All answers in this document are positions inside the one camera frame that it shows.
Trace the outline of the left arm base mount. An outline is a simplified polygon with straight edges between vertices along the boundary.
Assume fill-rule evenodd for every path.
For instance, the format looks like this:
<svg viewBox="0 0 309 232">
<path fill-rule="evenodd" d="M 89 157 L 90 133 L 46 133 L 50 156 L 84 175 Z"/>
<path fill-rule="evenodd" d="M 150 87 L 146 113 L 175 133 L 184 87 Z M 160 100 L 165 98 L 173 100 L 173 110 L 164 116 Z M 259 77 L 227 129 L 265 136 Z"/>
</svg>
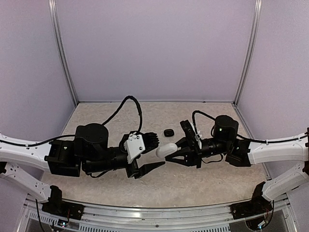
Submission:
<svg viewBox="0 0 309 232">
<path fill-rule="evenodd" d="M 62 191 L 57 186 L 50 186 L 50 196 L 46 203 L 42 203 L 42 211 L 61 216 L 67 219 L 81 220 L 84 213 L 84 205 L 71 203 L 62 199 Z"/>
</svg>

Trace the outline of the white earbud charging case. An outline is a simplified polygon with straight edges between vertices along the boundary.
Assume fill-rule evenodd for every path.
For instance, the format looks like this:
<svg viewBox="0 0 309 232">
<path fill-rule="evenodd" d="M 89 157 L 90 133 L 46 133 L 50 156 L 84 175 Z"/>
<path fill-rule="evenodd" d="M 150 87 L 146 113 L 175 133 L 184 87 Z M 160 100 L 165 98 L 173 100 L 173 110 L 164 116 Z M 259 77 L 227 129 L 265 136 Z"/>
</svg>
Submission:
<svg viewBox="0 0 309 232">
<path fill-rule="evenodd" d="M 175 153 L 178 150 L 178 147 L 175 143 L 168 143 L 162 146 L 159 146 L 156 150 L 156 156 L 159 158 L 165 158 L 168 155 Z"/>
</svg>

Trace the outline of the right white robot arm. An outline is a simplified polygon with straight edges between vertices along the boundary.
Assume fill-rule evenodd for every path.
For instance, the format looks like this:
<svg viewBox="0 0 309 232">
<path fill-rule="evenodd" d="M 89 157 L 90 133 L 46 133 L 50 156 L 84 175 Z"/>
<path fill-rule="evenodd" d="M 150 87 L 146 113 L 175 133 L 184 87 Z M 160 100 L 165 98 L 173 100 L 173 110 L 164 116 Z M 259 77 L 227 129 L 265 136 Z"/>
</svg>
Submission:
<svg viewBox="0 0 309 232">
<path fill-rule="evenodd" d="M 212 137 L 202 139 L 195 122 L 180 122 L 185 136 L 157 149 L 168 162 L 200 168 L 204 158 L 220 155 L 235 167 L 250 167 L 273 161 L 296 160 L 297 165 L 278 177 L 256 186 L 247 211 L 256 215 L 266 202 L 275 200 L 309 181 L 309 133 L 280 140 L 254 140 L 238 134 L 239 124 L 227 115 L 214 118 Z"/>
</svg>

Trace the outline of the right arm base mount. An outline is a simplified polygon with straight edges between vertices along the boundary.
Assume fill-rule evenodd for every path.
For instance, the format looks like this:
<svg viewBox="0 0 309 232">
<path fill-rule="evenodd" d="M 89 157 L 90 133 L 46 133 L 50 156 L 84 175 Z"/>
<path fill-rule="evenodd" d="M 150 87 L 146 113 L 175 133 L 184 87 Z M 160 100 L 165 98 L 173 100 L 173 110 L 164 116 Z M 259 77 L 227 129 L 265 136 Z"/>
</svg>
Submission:
<svg viewBox="0 0 309 232">
<path fill-rule="evenodd" d="M 230 205 L 233 219 L 247 218 L 273 210 L 272 201 L 262 197 L 262 189 L 265 183 L 263 181 L 255 187 L 250 200 Z"/>
</svg>

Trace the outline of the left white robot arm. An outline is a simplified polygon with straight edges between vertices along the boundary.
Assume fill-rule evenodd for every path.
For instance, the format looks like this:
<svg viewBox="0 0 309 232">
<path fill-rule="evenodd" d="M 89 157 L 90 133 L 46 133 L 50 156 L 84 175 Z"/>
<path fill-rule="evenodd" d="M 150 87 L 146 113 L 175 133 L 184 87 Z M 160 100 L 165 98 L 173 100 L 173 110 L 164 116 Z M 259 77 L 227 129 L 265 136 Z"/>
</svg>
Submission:
<svg viewBox="0 0 309 232">
<path fill-rule="evenodd" d="M 67 136 L 29 144 L 0 137 L 0 173 L 8 175 L 17 169 L 9 164 L 24 164 L 53 175 L 79 177 L 81 172 L 100 178 L 110 171 L 124 169 L 129 178 L 141 178 L 165 162 L 138 166 L 137 160 L 159 145 L 156 133 L 133 131 L 125 134 L 118 147 L 109 147 L 108 129 L 99 123 L 78 126 L 73 140 Z"/>
</svg>

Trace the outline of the black earbud charging case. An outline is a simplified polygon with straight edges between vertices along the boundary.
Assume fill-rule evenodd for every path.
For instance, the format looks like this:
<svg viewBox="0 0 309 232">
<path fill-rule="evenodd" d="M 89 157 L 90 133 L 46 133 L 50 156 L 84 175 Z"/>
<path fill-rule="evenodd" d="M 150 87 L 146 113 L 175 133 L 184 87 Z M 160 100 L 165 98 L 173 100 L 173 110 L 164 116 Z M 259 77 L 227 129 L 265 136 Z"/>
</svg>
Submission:
<svg viewBox="0 0 309 232">
<path fill-rule="evenodd" d="M 166 129 L 163 132 L 165 137 L 173 137 L 174 136 L 174 130 L 173 129 Z"/>
</svg>

